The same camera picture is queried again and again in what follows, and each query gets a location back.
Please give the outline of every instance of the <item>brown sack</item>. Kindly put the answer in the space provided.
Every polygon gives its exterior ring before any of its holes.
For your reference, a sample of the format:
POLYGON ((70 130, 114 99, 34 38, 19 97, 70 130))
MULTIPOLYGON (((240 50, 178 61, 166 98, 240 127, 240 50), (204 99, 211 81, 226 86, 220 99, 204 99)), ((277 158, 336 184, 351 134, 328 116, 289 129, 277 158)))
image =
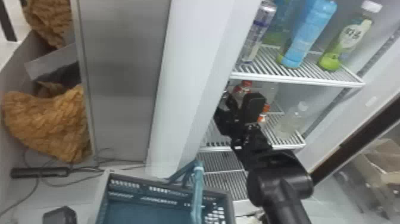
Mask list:
POLYGON ((72 25, 70 0, 27 0, 23 11, 31 28, 47 43, 65 46, 62 35, 72 25))
POLYGON ((5 125, 29 148, 78 163, 90 154, 83 97, 80 85, 53 98, 8 92, 2 103, 5 125))

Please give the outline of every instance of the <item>blue plastic basket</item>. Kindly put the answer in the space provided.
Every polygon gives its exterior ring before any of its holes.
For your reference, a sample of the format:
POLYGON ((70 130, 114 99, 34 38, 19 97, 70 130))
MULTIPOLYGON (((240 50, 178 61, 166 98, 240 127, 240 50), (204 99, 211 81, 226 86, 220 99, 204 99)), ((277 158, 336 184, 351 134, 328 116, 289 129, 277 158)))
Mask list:
POLYGON ((202 216, 196 220, 192 206, 195 191, 170 183, 107 170, 98 188, 95 212, 89 224, 235 224, 232 197, 228 192, 204 189, 202 205, 199 205, 202 216))

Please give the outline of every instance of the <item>wire shelf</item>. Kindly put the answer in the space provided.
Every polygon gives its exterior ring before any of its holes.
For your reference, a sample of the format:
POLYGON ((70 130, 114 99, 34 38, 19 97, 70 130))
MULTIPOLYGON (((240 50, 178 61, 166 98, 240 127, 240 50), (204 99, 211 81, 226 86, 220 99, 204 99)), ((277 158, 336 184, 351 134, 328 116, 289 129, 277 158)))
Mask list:
MULTIPOLYGON (((298 148, 303 148, 305 146, 305 141, 297 131, 289 139, 280 139, 274 134, 273 129, 283 116, 284 116, 283 113, 267 114, 266 116, 267 122, 260 123, 262 132, 270 141, 272 147, 276 150, 282 150, 282 149, 294 150, 298 148)), ((231 150, 230 138, 221 135, 214 120, 210 122, 208 130, 202 141, 201 150, 202 151, 231 150)))
POLYGON ((233 201, 247 200, 246 176, 244 171, 206 173, 204 184, 230 192, 233 201))
POLYGON ((278 48, 262 45, 251 66, 236 66, 231 79, 281 83, 360 88, 365 85, 356 74, 341 66, 335 72, 324 71, 317 65, 319 52, 310 52, 298 69, 289 69, 276 63, 278 48))
POLYGON ((197 153, 196 158, 203 161, 205 173, 225 171, 244 171, 242 163, 233 151, 209 151, 197 153))

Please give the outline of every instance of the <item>bottle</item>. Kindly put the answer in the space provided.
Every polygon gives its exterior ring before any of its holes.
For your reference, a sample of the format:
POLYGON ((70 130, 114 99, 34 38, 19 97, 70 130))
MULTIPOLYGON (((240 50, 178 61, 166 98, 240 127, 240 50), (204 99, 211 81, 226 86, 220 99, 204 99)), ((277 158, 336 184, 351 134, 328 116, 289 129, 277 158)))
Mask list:
POLYGON ((308 105, 303 101, 300 101, 297 107, 290 108, 275 126, 275 135, 281 139, 290 138, 297 129, 304 126, 307 110, 308 105))
POLYGON ((262 43, 280 46, 290 31, 290 22, 301 0, 275 0, 277 10, 262 43))
POLYGON ((232 96, 237 102, 237 106, 242 106, 243 97, 251 92, 252 81, 243 80, 240 84, 236 85, 232 90, 232 96))
POLYGON ((246 37, 245 44, 236 62, 237 66, 251 64, 260 48, 265 31, 267 31, 276 12, 276 6, 269 0, 263 0, 246 37))
POLYGON ((259 92, 266 99, 264 108, 259 117, 259 122, 266 122, 268 117, 265 115, 270 112, 271 105, 278 93, 278 83, 274 82, 253 82, 252 92, 259 92))
POLYGON ((362 12, 356 13, 349 20, 347 26, 331 41, 318 61, 321 68, 336 71, 340 67, 340 62, 348 58, 371 28, 374 23, 371 15, 378 13, 382 9, 382 5, 373 1, 364 1, 361 8, 362 12))
POLYGON ((306 0, 289 38, 280 48, 278 63, 289 68, 300 67, 337 7, 334 1, 306 0))

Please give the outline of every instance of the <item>shopping basket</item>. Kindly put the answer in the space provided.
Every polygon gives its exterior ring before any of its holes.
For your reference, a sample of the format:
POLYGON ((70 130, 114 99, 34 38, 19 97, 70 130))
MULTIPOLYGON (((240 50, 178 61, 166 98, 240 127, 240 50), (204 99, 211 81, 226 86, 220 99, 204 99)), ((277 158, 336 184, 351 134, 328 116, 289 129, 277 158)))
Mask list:
POLYGON ((235 224, 231 195, 221 189, 203 189, 202 175, 199 161, 167 180, 106 170, 89 224, 235 224), (190 178, 194 184, 186 186, 190 178))

